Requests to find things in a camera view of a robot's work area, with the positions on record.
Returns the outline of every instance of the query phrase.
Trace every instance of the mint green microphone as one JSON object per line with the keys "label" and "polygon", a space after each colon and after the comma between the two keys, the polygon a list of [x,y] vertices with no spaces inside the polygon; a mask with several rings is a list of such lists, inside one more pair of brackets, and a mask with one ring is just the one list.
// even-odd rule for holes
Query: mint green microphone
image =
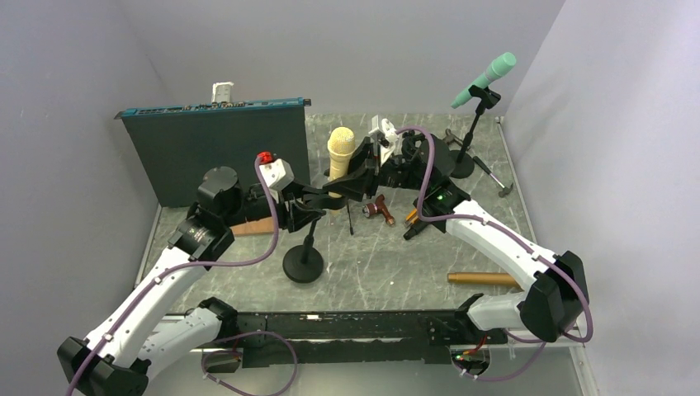
{"label": "mint green microphone", "polygon": [[505,54],[494,59],[494,61],[491,62],[489,67],[486,68],[485,72],[483,72],[479,77],[476,78],[476,80],[474,80],[471,84],[464,88],[464,91],[460,92],[460,94],[457,95],[455,101],[452,102],[452,108],[456,109],[457,107],[467,103],[471,99],[469,87],[471,87],[472,85],[476,85],[479,88],[488,87],[489,84],[491,84],[492,82],[508,74],[508,72],[511,71],[511,69],[513,69],[513,66],[515,66],[515,63],[515,55],[509,52],[506,52]]}

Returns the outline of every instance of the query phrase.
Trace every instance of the red emergency button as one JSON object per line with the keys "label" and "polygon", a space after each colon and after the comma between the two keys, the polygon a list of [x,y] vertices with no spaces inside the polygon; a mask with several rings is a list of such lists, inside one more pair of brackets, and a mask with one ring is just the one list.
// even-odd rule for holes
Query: red emergency button
{"label": "red emergency button", "polygon": [[263,151],[262,153],[258,154],[258,158],[260,158],[260,165],[271,163],[275,160],[275,158],[272,157],[272,153],[269,151]]}

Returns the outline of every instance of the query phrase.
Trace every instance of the gray marble surface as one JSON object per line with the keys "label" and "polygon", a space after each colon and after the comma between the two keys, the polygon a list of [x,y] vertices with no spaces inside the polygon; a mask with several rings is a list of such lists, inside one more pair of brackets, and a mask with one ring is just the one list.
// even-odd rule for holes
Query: gray marble surface
{"label": "gray marble surface", "polygon": [[[324,183],[323,170],[328,167],[326,142],[330,132],[347,126],[357,141],[367,135],[373,114],[308,115],[306,132],[309,143],[312,184]],[[445,128],[463,136],[473,120],[472,115],[385,115],[394,125],[421,125],[438,137]],[[494,117],[481,117],[469,152],[478,155],[510,184],[513,174]],[[519,191],[500,198],[495,183],[476,168],[474,173],[455,183],[469,192],[495,218],[531,238],[530,228]],[[417,191],[380,189],[392,215],[402,220],[412,209]],[[348,231],[348,217],[342,211],[328,213],[319,221],[315,247],[325,260],[324,274],[314,283],[299,285],[286,278],[282,258],[290,248],[302,243],[307,229],[297,233],[281,231],[276,251],[255,266],[224,269],[213,268],[193,285],[172,307],[173,314],[183,313],[200,301],[215,296],[243,311],[323,311],[373,309],[449,309],[459,306],[474,293],[498,295],[508,288],[496,286],[450,285],[447,273],[452,271],[503,272],[495,263],[467,243],[428,227],[417,237],[404,241],[401,221],[390,227],[383,217],[365,219],[360,203],[352,203],[352,224],[355,235]],[[163,208],[151,242],[147,273],[165,248],[186,209]],[[223,255],[221,261],[238,262],[258,257],[267,249],[269,235],[242,236]]]}

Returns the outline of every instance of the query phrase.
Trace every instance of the rolling pin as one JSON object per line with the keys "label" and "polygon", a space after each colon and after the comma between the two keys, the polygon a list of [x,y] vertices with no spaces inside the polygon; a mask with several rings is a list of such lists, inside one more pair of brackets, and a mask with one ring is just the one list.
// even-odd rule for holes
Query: rolling pin
{"label": "rolling pin", "polygon": [[520,287],[510,274],[496,272],[451,272],[447,274],[450,283]]}

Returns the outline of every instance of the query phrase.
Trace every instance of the round black base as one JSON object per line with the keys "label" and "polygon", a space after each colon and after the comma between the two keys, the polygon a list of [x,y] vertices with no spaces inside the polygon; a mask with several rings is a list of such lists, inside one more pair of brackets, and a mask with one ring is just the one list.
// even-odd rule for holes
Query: round black base
{"label": "round black base", "polygon": [[451,177],[456,179],[465,179],[469,177],[474,172],[474,160],[471,159],[469,154],[464,153],[464,157],[459,163],[457,161],[457,156],[459,156],[460,150],[451,150],[450,158],[455,162],[455,170],[450,174]]}
{"label": "round black base", "polygon": [[296,283],[311,283],[324,273],[324,258],[315,247],[309,251],[309,259],[301,262],[304,246],[298,245],[289,249],[282,260],[282,268],[287,278]]}

